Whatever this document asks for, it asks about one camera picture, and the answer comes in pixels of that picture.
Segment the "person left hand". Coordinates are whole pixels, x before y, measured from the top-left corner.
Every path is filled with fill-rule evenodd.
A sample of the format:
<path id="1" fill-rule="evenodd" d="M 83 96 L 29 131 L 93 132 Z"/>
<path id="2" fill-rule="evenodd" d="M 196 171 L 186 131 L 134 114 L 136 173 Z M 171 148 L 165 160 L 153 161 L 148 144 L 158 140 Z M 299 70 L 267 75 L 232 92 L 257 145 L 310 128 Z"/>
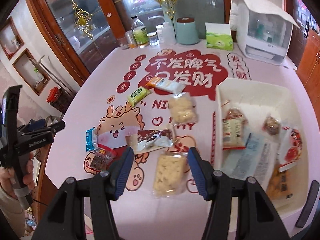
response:
<path id="1" fill-rule="evenodd" d="M 23 177 L 23 183 L 28 186 L 28 189 L 33 190 L 35 183 L 33 180 L 33 153 L 29 153 L 29 160 L 26 164 L 27 174 Z M 3 168 L 1 167 L 1 187 L 2 189 L 12 198 L 17 199 L 16 194 L 12 188 L 12 180 L 14 179 L 15 171 L 13 168 Z"/>

